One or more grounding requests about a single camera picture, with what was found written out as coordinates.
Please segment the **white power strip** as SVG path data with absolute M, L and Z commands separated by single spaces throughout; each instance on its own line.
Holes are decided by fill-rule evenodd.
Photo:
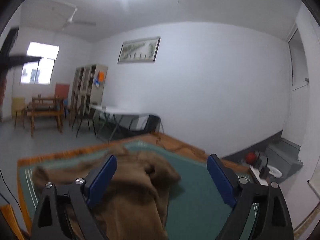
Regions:
M 260 171 L 253 166 L 249 167 L 249 171 L 254 179 L 254 181 L 260 185 L 268 186 L 268 182 L 265 179 L 259 177 Z

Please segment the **white ceiling fan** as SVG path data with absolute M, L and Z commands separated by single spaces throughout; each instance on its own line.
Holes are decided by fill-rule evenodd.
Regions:
M 97 25 L 96 22 L 89 22 L 89 21 L 84 21 L 84 20 L 75 20 L 74 16 L 76 15 L 77 12 L 78 12 L 78 8 L 74 7 L 73 13 L 71 14 L 71 16 L 69 16 L 69 18 L 67 18 L 65 20 L 63 26 L 61 27 L 62 31 L 64 31 L 70 25 L 83 25 L 83 26 L 88 26 L 88 27 L 93 27 L 93 26 Z

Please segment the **green table mat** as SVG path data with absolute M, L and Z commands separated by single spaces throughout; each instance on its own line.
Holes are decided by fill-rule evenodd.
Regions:
M 169 239 L 215 239 L 222 229 L 231 208 L 226 205 L 213 183 L 205 162 L 192 160 L 178 154 L 176 149 L 158 142 L 152 144 L 142 140 L 133 140 L 122 144 L 131 152 L 151 151 L 167 159 L 181 175 L 181 181 L 170 191 L 169 215 L 166 230 Z M 31 220 L 39 201 L 31 176 L 36 167 L 46 169 L 71 168 L 82 161 L 93 161 L 101 158 L 106 148 L 94 150 L 71 157 L 48 159 L 38 157 L 34 162 L 22 160 L 17 169 L 19 181 L 19 198 L 23 205 L 24 221 L 31 228 Z

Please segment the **white folding table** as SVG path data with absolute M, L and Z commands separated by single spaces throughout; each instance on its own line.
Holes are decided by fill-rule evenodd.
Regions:
M 104 115 L 104 123 L 101 127 L 101 129 L 99 129 L 99 131 L 97 132 L 97 136 L 101 139 L 101 136 L 99 135 L 99 132 L 103 129 L 103 127 L 108 124 L 108 120 L 109 117 L 112 116 L 112 118 L 114 119 L 115 122 L 115 127 L 111 132 L 111 135 L 108 137 L 107 140 L 105 140 L 106 142 L 111 142 L 111 140 L 114 137 L 114 134 L 116 133 L 116 131 L 119 129 L 120 123 L 122 121 L 122 119 L 125 116 L 137 116 L 137 117 L 142 117 L 142 116 L 147 116 L 147 115 L 151 115 L 151 113 L 143 113 L 141 111 L 134 111 L 131 109 L 125 109 L 125 108 L 120 108 L 120 107 L 116 107 L 116 106 L 102 106 L 102 105 L 94 105 L 91 104 L 90 108 L 95 109 L 97 112 L 99 113 L 103 113 Z

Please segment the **beige glass-door cabinet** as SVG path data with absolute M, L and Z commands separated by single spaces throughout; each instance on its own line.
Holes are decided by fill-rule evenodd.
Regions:
M 69 124 L 77 114 L 88 113 L 93 103 L 101 104 L 108 67 L 89 64 L 75 70 L 69 102 Z

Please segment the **window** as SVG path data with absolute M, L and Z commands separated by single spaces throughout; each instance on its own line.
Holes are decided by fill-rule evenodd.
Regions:
M 41 59 L 39 62 L 29 62 L 23 65 L 20 83 L 49 85 L 59 50 L 59 46 L 30 42 L 27 56 Z

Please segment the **white plate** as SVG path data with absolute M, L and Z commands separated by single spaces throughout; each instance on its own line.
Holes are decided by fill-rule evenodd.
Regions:
M 275 178 L 281 178 L 283 176 L 282 172 L 277 168 L 270 165 L 267 165 L 267 168 L 269 169 L 269 174 L 274 176 Z

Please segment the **white door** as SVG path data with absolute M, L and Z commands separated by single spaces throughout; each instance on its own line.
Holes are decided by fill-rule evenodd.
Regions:
M 296 25 L 293 26 L 289 35 L 288 45 L 291 60 L 292 91 L 295 91 L 307 86 L 310 82 L 305 50 Z

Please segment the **brown fleece garment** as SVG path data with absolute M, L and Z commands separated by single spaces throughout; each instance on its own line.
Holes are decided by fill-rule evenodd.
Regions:
M 91 209 L 99 228 L 108 239 L 167 239 L 170 188 L 180 181 L 180 175 L 156 153 L 119 147 L 71 168 L 37 167 L 32 176 L 35 189 L 41 195 L 50 181 L 67 185 L 76 178 L 85 178 L 109 154 L 116 157 L 117 170 L 102 199 Z M 68 205 L 66 209 L 76 239 L 84 239 L 72 208 Z

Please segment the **black metal chair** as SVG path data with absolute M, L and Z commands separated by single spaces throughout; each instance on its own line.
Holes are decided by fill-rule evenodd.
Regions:
M 157 127 L 161 124 L 161 119 L 157 115 L 149 114 L 149 115 L 142 115 L 142 117 L 147 117 L 144 128 L 139 129 L 139 130 L 132 130 L 131 126 L 132 126 L 133 122 L 135 120 L 138 120 L 140 118 L 140 116 L 133 118 L 129 124 L 128 129 L 127 129 L 127 136 L 128 137 L 135 137 L 135 136 L 140 136 L 140 135 L 144 135 L 144 134 L 155 133 Z

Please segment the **framed landscape painting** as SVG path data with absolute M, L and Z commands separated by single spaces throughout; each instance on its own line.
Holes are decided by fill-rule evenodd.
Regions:
M 123 42 L 118 57 L 121 63 L 155 62 L 161 37 L 149 37 Z

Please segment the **red ball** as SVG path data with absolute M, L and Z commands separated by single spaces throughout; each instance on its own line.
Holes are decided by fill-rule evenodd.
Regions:
M 245 157 L 245 161 L 248 165 L 254 165 L 257 161 L 257 155 L 255 152 L 249 152 Z

